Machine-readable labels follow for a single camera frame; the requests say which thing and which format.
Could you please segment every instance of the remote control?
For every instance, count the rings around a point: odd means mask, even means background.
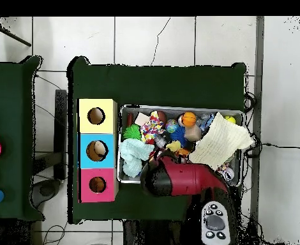
[[[201,212],[201,240],[205,245],[229,245],[229,217],[217,201],[208,202]]]

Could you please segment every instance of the yellow block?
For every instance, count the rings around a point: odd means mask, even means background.
[[[93,108],[100,110],[89,113]],[[90,115],[97,118],[102,112],[105,115],[103,121],[100,124],[92,124]],[[117,103],[112,99],[79,99],[79,117],[81,133],[116,133]]]

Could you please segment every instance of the dark green tablecloth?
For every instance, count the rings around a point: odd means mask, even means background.
[[[74,58],[68,66],[68,149],[73,148],[69,163],[77,159],[77,98],[111,98],[120,108],[124,104],[170,107],[217,108],[244,111],[243,63],[233,67],[168,66],[131,67],[90,65],[85,57]],[[170,219],[182,220],[188,197],[152,197],[137,184],[120,184],[115,202],[84,203],[77,200],[77,167],[69,188],[73,200],[68,212],[74,221],[80,219]]]
[[[43,219],[30,203],[33,150],[32,82],[39,57],[0,63],[0,218]]]

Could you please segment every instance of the yellow toy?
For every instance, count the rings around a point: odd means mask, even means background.
[[[225,118],[227,121],[236,124],[236,120],[235,120],[233,117],[231,117],[231,116],[229,116],[229,115],[226,115],[224,118]]]
[[[181,148],[180,141],[173,141],[170,144],[166,145],[166,149],[170,149],[172,152],[176,152]]]

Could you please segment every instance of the black button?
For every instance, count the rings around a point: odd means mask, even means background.
[[[212,239],[212,238],[214,237],[214,232],[208,231],[208,232],[206,233],[206,237],[207,237],[208,239]]]
[[[219,238],[219,239],[226,239],[226,236],[225,236],[225,234],[223,232],[218,232],[217,233],[217,238]]]

